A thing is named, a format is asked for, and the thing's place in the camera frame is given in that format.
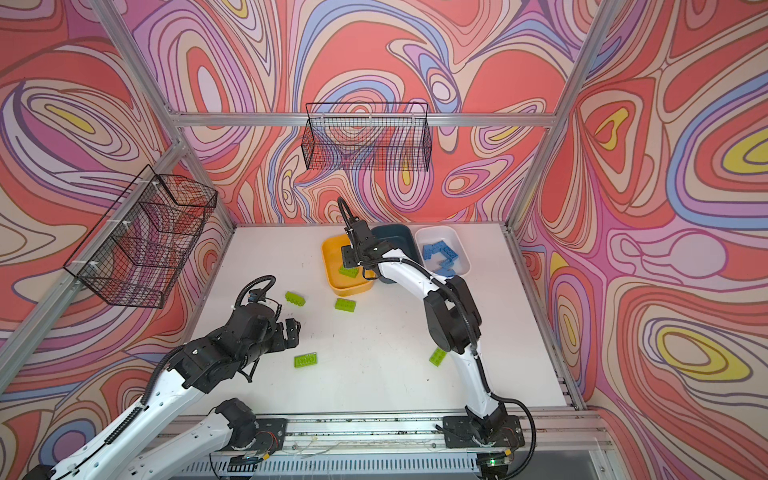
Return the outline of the green lego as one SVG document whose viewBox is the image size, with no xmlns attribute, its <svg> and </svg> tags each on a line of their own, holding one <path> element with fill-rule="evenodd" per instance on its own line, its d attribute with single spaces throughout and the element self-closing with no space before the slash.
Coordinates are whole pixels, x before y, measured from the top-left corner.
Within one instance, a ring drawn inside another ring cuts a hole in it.
<svg viewBox="0 0 768 480">
<path fill-rule="evenodd" d="M 304 296 L 292 291 L 286 291 L 284 297 L 287 302 L 298 307 L 303 307 L 306 304 L 306 299 Z"/>
<path fill-rule="evenodd" d="M 293 361 L 296 369 L 306 368 L 318 364 L 318 355 L 315 352 L 297 355 Z"/>
<path fill-rule="evenodd" d="M 354 313 L 356 310 L 357 303 L 354 300 L 345 299 L 345 298 L 337 298 L 334 303 L 334 308 L 338 311 L 347 312 L 347 313 Z"/>
<path fill-rule="evenodd" d="M 435 367 L 440 367 L 447 356 L 447 352 L 437 347 L 429 357 L 429 363 Z"/>
<path fill-rule="evenodd" d="M 338 269 L 338 272 L 339 272 L 341 275 L 344 275 L 344 276 L 346 276 L 346 277 L 349 277 L 349 278 L 356 278 L 356 277 L 357 277 L 357 275 L 359 274 L 359 269 L 358 269 L 358 268 L 347 268 L 347 267 L 340 267 L 340 268 Z"/>
</svg>

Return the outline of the blue lego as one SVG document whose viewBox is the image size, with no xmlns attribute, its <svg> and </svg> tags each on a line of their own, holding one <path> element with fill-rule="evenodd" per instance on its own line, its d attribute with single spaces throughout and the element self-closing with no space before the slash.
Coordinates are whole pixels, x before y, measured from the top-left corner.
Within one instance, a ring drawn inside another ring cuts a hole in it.
<svg viewBox="0 0 768 480">
<path fill-rule="evenodd" d="M 436 255 L 440 255 L 443 260 L 452 259 L 454 261 L 459 257 L 458 253 L 443 240 L 422 246 L 422 257 L 424 260 L 431 260 Z"/>
<path fill-rule="evenodd" d="M 454 277 L 457 275 L 455 270 L 455 261 L 452 259 L 446 259 L 439 263 L 435 273 L 444 277 Z"/>
</svg>

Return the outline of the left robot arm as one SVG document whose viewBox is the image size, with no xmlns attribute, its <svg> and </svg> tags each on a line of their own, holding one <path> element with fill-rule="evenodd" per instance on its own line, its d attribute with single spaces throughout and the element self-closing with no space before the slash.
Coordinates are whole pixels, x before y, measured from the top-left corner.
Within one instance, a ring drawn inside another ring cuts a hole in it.
<svg viewBox="0 0 768 480">
<path fill-rule="evenodd" d="M 237 375 L 253 378 L 265 354 L 293 349 L 301 324 L 280 320 L 279 310 L 261 303 L 236 307 L 226 324 L 174 348 L 153 371 L 138 401 L 83 447 L 53 466 L 38 465 L 28 479 L 169 479 L 198 458 L 221 449 L 280 449 L 276 433 L 232 398 L 191 429 L 150 449 L 149 444 L 188 407 Z"/>
</svg>

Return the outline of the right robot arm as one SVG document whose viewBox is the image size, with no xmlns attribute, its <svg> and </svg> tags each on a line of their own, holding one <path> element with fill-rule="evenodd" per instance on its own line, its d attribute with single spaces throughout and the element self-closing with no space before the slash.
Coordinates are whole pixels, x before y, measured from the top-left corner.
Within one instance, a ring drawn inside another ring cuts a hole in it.
<svg viewBox="0 0 768 480">
<path fill-rule="evenodd" d="M 536 427 L 530 410 L 517 399 L 495 394 L 487 380 L 479 344 L 482 319 L 467 283 L 427 270 L 378 239 L 357 216 L 344 218 L 344 230 L 350 242 L 341 248 L 346 268 L 387 278 L 422 301 L 431 339 L 454 360 L 459 373 L 471 441 L 484 446 L 507 437 L 513 448 L 527 444 L 534 451 Z"/>
</svg>

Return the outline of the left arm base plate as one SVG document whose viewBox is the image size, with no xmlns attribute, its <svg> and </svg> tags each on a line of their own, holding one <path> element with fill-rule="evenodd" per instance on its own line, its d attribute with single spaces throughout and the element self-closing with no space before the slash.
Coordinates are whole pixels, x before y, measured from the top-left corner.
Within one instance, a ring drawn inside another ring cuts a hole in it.
<svg viewBox="0 0 768 480">
<path fill-rule="evenodd" d="M 283 448 L 287 425 L 287 418 L 240 421 L 231 427 L 227 447 L 232 450 L 274 453 Z"/>
</svg>

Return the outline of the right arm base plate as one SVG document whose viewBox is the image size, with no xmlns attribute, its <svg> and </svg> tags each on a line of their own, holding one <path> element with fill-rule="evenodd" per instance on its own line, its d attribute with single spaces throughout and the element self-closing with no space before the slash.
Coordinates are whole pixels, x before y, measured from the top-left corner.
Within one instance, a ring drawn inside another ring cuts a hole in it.
<svg viewBox="0 0 768 480">
<path fill-rule="evenodd" d="M 436 425 L 447 448 L 501 448 L 517 450 L 526 445 L 519 417 L 481 422 L 469 416 L 445 416 Z"/>
</svg>

